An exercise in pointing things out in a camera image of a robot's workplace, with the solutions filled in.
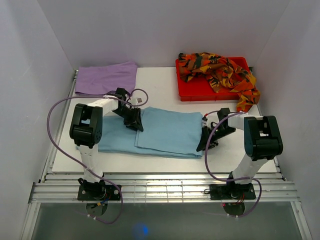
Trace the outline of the light blue trousers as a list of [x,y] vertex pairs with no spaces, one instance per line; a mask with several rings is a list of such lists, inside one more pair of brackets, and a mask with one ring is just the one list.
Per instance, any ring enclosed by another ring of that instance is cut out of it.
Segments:
[[118,115],[102,119],[100,153],[126,153],[166,158],[200,159],[197,150],[202,136],[200,112],[176,112],[147,107],[141,111],[143,131],[134,131],[124,125]]

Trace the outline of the orange camouflage trousers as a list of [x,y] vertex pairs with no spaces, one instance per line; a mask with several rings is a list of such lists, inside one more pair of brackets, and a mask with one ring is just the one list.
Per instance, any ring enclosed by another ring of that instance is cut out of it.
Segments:
[[209,52],[180,53],[177,66],[185,83],[203,77],[216,94],[236,93],[238,112],[247,113],[260,100],[257,78],[228,57]]

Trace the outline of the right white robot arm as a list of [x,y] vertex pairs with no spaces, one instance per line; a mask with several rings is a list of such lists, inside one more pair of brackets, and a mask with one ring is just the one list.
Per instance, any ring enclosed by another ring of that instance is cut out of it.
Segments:
[[283,141],[275,116],[252,116],[231,112],[229,108],[215,111],[219,122],[203,126],[197,151],[207,152],[218,145],[218,140],[236,130],[242,130],[245,154],[226,180],[211,184],[206,194],[211,200],[254,200],[253,179],[260,168],[283,152]]

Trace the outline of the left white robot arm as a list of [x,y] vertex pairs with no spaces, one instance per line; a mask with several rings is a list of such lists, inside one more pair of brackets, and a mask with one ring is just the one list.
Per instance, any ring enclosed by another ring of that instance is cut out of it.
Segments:
[[106,183],[103,171],[98,167],[96,156],[98,144],[103,135],[103,117],[110,112],[123,118],[126,128],[143,131],[141,109],[142,100],[130,103],[132,93],[124,88],[117,88],[115,93],[103,95],[91,103],[78,103],[70,124],[69,136],[80,152],[83,177],[78,179],[78,200],[118,201],[121,199],[121,186]]

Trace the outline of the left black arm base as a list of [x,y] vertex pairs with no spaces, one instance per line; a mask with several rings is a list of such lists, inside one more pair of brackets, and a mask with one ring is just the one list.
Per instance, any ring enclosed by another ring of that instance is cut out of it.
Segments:
[[108,203],[120,201],[120,191],[114,185],[104,182],[85,182],[78,188],[78,201],[86,202],[86,211],[89,215],[101,217],[108,208]]

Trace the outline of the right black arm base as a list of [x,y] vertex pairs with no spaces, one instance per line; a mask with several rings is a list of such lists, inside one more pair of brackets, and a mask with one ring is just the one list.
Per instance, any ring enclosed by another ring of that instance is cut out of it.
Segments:
[[245,200],[255,200],[256,194],[252,183],[238,184],[227,182],[225,184],[210,184],[204,190],[204,194],[210,195],[211,200],[230,200],[223,202],[224,211],[232,217],[240,217],[245,213]]

